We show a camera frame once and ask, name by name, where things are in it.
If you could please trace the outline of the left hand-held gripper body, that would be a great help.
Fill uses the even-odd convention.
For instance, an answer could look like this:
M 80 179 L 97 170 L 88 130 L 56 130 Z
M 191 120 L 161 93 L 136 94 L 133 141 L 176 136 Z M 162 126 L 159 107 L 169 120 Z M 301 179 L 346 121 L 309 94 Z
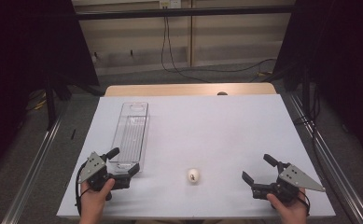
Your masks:
M 105 154 L 99 156 L 96 152 L 92 152 L 78 170 L 77 183 L 82 184 L 87 181 L 90 189 L 100 191 L 108 179 L 114 179 L 115 185 L 112 190 L 128 189 L 132 179 L 129 177 L 128 172 L 113 175 L 107 171 L 106 161 Z

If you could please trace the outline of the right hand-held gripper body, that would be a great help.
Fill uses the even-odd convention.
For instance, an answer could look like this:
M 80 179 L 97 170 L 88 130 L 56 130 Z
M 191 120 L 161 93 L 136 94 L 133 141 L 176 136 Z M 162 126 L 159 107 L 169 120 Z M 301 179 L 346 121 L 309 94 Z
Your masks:
M 268 161 L 278 171 L 277 179 L 269 185 L 256 184 L 251 180 L 251 190 L 254 199 L 266 200 L 267 194 L 273 194 L 281 203 L 291 203 L 298 198 L 300 188 L 325 192 L 326 189 L 305 174 L 296 165 L 281 161 Z

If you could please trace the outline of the clear plastic egg container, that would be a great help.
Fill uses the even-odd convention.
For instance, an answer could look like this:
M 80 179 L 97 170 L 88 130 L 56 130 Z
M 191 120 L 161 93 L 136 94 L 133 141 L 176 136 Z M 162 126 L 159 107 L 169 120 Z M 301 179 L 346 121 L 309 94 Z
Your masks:
M 112 145 L 119 148 L 119 154 L 110 160 L 116 173 L 126 173 L 137 163 L 143 170 L 149 122 L 148 103 L 122 105 Z

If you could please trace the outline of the white egg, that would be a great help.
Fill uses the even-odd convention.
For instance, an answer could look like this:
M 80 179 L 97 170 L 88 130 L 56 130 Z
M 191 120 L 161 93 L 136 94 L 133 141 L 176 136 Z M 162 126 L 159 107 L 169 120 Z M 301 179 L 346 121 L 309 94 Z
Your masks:
M 187 178 L 189 183 L 196 184 L 200 180 L 200 173 L 195 168 L 189 169 L 187 172 Z

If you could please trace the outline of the person's right hand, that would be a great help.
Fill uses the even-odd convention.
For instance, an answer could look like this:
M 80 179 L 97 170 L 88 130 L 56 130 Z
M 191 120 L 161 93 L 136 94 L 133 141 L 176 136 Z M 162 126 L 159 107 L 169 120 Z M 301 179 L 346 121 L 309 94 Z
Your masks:
M 275 195 L 268 193 L 267 200 L 279 213 L 282 224 L 307 224 L 307 206 L 305 205 L 305 189 L 300 188 L 298 199 L 292 203 L 281 203 Z

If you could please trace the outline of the person's left hand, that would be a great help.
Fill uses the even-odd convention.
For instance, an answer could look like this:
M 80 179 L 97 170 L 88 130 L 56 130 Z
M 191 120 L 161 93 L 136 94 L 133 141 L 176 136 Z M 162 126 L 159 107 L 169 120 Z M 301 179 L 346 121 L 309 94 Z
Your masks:
M 81 184 L 81 217 L 102 217 L 105 197 L 115 185 L 114 179 L 108 179 L 100 191 L 89 189 L 89 184 Z

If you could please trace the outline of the white table board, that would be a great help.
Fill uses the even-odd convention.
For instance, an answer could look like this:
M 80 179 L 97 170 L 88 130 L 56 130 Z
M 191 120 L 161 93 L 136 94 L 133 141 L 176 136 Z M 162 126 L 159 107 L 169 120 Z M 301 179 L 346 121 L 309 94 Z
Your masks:
M 129 189 L 116 190 L 107 219 L 275 217 L 256 200 L 242 171 L 272 183 L 269 154 L 318 175 L 278 94 L 147 97 L 150 116 L 144 167 Z M 200 173 L 196 184 L 187 172 Z

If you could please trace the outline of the black metal stand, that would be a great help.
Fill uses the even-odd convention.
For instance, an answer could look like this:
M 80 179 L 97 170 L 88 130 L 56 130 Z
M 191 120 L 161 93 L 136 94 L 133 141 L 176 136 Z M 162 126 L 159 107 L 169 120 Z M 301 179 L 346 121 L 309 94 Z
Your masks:
M 48 110 L 48 128 L 49 131 L 56 122 L 57 115 L 56 115 L 56 107 L 54 104 L 54 95 L 53 89 L 50 83 L 50 76 L 46 75 L 45 79 L 45 93 L 46 93 L 46 102 L 47 102 L 47 110 Z

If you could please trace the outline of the wooden table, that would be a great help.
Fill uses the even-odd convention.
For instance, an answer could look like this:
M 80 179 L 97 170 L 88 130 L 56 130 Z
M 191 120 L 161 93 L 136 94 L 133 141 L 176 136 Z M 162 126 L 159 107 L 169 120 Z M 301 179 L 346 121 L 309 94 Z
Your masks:
M 217 95 L 220 91 L 224 91 L 228 95 L 277 93 L 271 83 L 203 83 L 113 85 L 106 89 L 105 96 Z

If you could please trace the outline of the black curtain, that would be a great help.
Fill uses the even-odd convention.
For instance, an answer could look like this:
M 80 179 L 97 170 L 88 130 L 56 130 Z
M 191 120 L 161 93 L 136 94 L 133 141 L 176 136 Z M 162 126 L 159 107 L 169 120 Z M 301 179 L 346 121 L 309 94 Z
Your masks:
M 33 91 L 99 84 L 72 0 L 0 0 L 0 159 Z
M 363 0 L 296 0 L 274 67 L 288 91 L 307 75 L 363 148 Z

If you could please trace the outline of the black horizontal metal bar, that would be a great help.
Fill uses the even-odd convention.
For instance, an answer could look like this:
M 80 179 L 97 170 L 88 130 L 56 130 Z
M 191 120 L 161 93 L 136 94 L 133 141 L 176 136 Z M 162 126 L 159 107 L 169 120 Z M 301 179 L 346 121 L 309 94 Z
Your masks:
M 117 19 L 143 19 L 143 18 L 169 18 L 169 17 L 195 17 L 219 15 L 244 15 L 244 14 L 276 14 L 292 13 L 295 6 L 266 6 L 266 7 L 203 7 L 203 8 L 172 8 L 172 9 L 147 9 L 128 11 L 106 12 L 81 12 L 75 17 L 79 21 L 90 20 L 117 20 Z

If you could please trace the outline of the aluminium floor rail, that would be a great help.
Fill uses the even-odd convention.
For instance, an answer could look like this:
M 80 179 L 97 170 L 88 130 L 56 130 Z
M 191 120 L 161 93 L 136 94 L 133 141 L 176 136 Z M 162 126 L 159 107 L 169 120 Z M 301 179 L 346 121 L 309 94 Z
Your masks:
M 363 224 L 363 201 L 361 197 L 357 194 L 352 183 L 336 161 L 322 134 L 317 130 L 315 123 L 309 121 L 307 114 L 302 109 L 302 102 L 299 96 L 292 93 L 289 98 L 304 128 L 311 136 L 317 160 L 322 161 L 326 165 L 333 181 L 336 183 L 348 208 L 351 210 L 351 217 L 354 217 L 358 224 Z
M 59 116 L 52 122 L 51 127 L 46 131 L 46 135 L 35 155 L 35 159 L 33 160 L 26 177 L 23 179 L 23 182 L 13 199 L 11 206 L 8 208 L 1 224 L 19 223 L 21 214 L 30 197 L 35 181 L 39 176 L 40 170 L 44 164 L 47 154 L 49 153 L 54 138 L 56 137 L 57 132 L 61 126 L 61 122 L 62 116 Z

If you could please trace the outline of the white wall socket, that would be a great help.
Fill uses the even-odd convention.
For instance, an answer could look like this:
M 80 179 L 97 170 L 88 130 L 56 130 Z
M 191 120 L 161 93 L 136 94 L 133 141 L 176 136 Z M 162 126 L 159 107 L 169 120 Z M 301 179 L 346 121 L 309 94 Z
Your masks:
M 160 0 L 159 4 L 161 9 L 181 8 L 181 0 Z

